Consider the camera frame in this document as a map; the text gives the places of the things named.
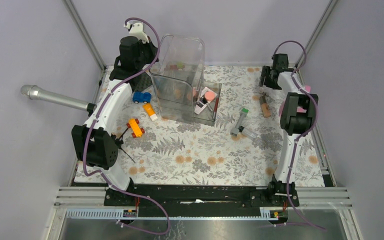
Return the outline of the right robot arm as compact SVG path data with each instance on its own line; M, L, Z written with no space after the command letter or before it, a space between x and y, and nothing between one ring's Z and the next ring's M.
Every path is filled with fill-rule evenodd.
M305 136L316 122L318 95L310 93L310 87L299 83L299 76L289 66L285 53L272 56L272 66L264 66L259 85L273 90L282 90L286 97L279 109L283 144L280 159L262 197L270 206L287 207L299 205L295 190L297 157Z

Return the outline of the red lip pencil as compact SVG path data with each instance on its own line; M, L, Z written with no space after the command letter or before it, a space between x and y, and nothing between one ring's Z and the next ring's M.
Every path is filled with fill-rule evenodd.
M216 120L217 111L218 111L218 107L219 107L219 101L220 101L220 97L218 96L214 102L214 110L213 110L213 115L212 115L212 118L214 121Z

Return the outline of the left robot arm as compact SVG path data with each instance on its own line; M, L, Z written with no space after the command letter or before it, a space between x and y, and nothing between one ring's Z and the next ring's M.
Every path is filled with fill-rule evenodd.
M108 187L117 191L115 197L124 206L132 204L137 194L131 189L131 178L117 162L123 138L112 136L111 132L124 104L133 94L131 82L147 76L148 70L158 61L160 38L153 43L145 33L144 25L157 33L144 19L130 17L125 20L129 35L120 40L120 54L105 95L86 122L75 125L71 131L84 174L88 177L100 174Z

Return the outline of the pink round sponge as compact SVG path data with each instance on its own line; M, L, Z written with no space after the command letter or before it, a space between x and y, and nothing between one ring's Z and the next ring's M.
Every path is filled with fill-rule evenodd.
M216 94L213 91L207 91L204 94L204 98L207 102L211 102L216 98Z

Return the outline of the beige makeup sponge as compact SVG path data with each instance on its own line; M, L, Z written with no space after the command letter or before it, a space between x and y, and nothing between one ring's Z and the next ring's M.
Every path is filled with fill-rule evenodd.
M174 92L173 92L173 95L174 95L174 98L176 100L181 100L181 99L183 99L183 97L185 95L185 91L182 90L182 89L179 89L179 88L175 88Z

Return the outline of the beige foundation tube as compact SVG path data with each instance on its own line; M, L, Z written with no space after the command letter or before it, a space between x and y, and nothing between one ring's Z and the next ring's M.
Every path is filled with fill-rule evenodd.
M259 97L259 104L264 118L271 117L271 111L264 95Z

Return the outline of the white eyelash card packet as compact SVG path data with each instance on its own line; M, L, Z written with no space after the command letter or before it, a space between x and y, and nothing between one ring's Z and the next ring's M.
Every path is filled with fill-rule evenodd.
M217 96L218 94L215 91L205 87L199 95L198 102L195 105L194 113L199 115L205 109L210 110L211 113L214 112L212 102L216 100Z

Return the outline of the clear acrylic organizer box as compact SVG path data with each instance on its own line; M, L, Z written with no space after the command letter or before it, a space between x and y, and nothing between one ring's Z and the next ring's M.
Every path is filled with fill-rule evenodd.
M164 119L191 124L196 104L193 87L200 88L204 81L205 43L196 37L167 34L158 49L158 61L149 73L159 113ZM168 69L179 62L185 64L184 70ZM184 90L183 99L175 99L175 89Z

